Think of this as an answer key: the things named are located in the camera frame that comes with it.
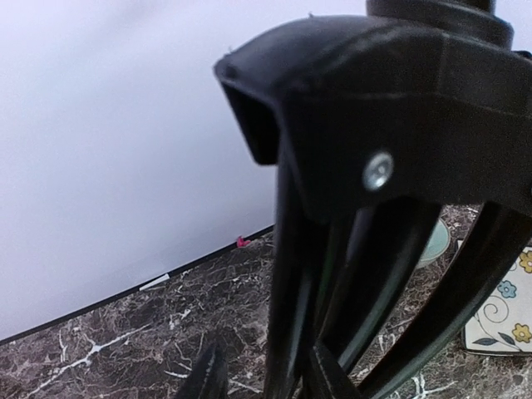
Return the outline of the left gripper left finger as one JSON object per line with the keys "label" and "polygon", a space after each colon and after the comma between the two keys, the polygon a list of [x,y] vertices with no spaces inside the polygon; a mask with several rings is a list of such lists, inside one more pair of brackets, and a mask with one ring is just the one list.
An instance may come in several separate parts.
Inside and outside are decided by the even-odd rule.
{"label": "left gripper left finger", "polygon": [[228,397],[226,352],[219,343],[209,346],[197,361],[176,399],[221,399]]}

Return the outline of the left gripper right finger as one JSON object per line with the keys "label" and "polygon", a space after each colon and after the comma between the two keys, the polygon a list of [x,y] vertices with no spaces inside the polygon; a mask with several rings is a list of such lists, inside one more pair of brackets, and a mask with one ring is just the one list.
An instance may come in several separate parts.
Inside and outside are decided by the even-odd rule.
{"label": "left gripper right finger", "polygon": [[308,355],[307,385],[308,398],[359,399],[362,397],[335,357],[321,342],[316,342]]}

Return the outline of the black music stand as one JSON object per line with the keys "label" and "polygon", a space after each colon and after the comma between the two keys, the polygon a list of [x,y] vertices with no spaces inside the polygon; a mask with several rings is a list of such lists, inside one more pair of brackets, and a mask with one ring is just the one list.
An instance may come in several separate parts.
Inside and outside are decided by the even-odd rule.
{"label": "black music stand", "polygon": [[481,211],[361,398],[427,364],[531,237],[531,55],[512,26],[492,1],[366,8],[283,24],[214,68],[254,160],[278,168],[267,398],[308,398],[316,342],[349,375],[444,206]]}

